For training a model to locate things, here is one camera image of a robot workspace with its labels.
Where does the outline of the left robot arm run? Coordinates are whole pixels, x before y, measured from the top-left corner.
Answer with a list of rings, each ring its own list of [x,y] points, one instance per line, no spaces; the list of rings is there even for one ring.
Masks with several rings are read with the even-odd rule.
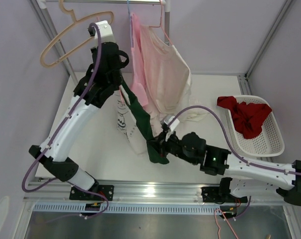
[[[68,110],[54,133],[41,145],[29,149],[32,155],[55,178],[81,188],[88,200],[98,195],[98,183],[69,158],[77,135],[123,82],[121,69],[128,65],[127,53],[114,42],[104,42],[91,50],[94,62],[74,89]]]

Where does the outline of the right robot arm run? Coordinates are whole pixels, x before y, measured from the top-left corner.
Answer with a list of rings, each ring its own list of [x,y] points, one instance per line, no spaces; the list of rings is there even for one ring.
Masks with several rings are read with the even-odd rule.
[[[211,146],[191,132],[179,139],[175,133],[162,132],[151,143],[164,158],[172,154],[211,176],[221,175],[218,197],[232,198],[268,195],[280,196],[286,203],[301,206],[301,161],[292,164],[244,159],[227,149]]]

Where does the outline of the beige wooden hanger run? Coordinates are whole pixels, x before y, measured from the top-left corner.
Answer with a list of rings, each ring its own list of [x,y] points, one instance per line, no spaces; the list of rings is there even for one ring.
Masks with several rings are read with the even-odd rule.
[[[87,36],[88,38],[85,39],[84,36],[75,36],[76,33],[82,34],[84,33],[84,30],[80,29],[84,26],[84,24],[88,22],[96,22],[98,18],[101,20],[107,20],[109,24],[113,23],[115,15],[112,11],[100,11],[95,12],[86,16],[82,16],[81,18],[78,18],[75,14],[75,11],[73,9],[66,8],[64,1],[59,0],[58,1],[59,8],[61,12],[64,15],[68,15],[72,23],[67,26],[64,30],[62,30],[60,33],[58,33],[51,41],[50,43],[45,47],[43,52],[40,55],[40,63],[45,68],[52,68],[58,64],[60,64],[62,61],[70,57],[72,54],[74,54],[76,51],[78,51],[80,48],[88,44],[89,42],[93,41],[94,37],[89,36],[89,34],[85,33],[84,36]],[[64,42],[67,43],[67,48],[64,53],[61,54],[61,56],[55,60],[54,62],[47,62],[46,61],[46,55],[49,53],[49,51],[56,46],[57,44],[63,44]]]

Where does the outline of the pink t shirt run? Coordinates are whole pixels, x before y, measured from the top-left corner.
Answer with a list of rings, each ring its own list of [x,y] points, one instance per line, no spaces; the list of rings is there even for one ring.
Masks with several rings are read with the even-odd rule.
[[[132,27],[131,57],[133,64],[133,82],[130,89],[137,97],[140,105],[142,107],[145,107],[149,103],[149,100],[146,93],[147,84],[144,71],[143,54],[141,49],[141,25],[138,16],[134,13],[131,13],[130,20]]]

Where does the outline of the green and white t shirt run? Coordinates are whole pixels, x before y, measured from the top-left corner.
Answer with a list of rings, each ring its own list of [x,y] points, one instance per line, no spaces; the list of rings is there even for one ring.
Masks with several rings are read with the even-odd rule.
[[[151,127],[151,116],[143,109],[135,94],[125,81],[115,92],[117,99],[117,130],[121,132],[136,155],[146,153],[152,163],[169,164],[151,145],[155,139]]]

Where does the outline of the red t shirt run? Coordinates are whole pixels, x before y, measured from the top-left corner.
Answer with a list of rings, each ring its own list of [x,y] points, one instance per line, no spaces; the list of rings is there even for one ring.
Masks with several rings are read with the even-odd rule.
[[[264,121],[272,112],[267,104],[239,103],[233,96],[218,97],[217,106],[230,111],[235,130],[245,139],[259,136]]]

